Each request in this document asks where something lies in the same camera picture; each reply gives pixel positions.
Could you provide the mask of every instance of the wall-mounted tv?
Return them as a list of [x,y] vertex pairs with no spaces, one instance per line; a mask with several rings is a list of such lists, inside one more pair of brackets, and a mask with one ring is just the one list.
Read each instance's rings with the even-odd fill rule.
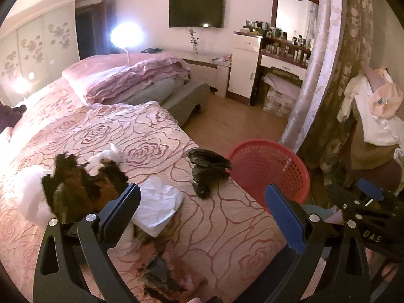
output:
[[223,27],[224,0],[170,0],[170,27]]

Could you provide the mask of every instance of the glowing lamp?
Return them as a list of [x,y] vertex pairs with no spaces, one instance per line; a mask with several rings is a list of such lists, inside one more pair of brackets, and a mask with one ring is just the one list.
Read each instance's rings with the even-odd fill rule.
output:
[[111,42],[114,46],[126,51],[129,64],[128,48],[135,47],[143,41],[143,33],[140,27],[131,22],[125,22],[111,32]]
[[30,86],[29,81],[25,78],[17,78],[13,83],[15,92],[22,95],[24,95],[30,89]]

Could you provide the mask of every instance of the red basket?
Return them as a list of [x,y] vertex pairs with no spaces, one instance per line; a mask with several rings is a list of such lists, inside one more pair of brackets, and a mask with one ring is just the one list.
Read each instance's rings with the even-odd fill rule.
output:
[[228,156],[231,178],[265,209],[264,192],[270,184],[276,184],[290,200],[299,204],[306,200],[310,190],[307,168],[281,144],[248,140],[233,148]]

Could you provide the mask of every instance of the white tissue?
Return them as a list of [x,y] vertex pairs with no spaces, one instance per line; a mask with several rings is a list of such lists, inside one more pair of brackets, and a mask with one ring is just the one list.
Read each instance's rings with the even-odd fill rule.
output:
[[163,184],[156,176],[148,178],[139,187],[141,201],[132,222],[150,236],[157,237],[178,210],[184,195]]
[[13,193],[6,197],[7,202],[17,207],[25,220],[46,228],[54,218],[46,202],[41,179],[51,172],[42,166],[34,165],[19,171],[14,178]]
[[104,150],[99,154],[91,156],[88,159],[88,165],[86,166],[86,171],[90,175],[95,176],[98,173],[98,171],[102,166],[101,160],[103,159],[112,160],[116,164],[118,164],[122,160],[122,150],[120,149],[120,147],[114,145],[113,143],[110,143],[110,145],[111,149]]

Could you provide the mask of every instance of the white cabinet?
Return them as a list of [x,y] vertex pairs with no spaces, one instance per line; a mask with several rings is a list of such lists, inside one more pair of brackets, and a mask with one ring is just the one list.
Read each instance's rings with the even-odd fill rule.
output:
[[251,98],[260,45],[260,38],[235,35],[229,92]]

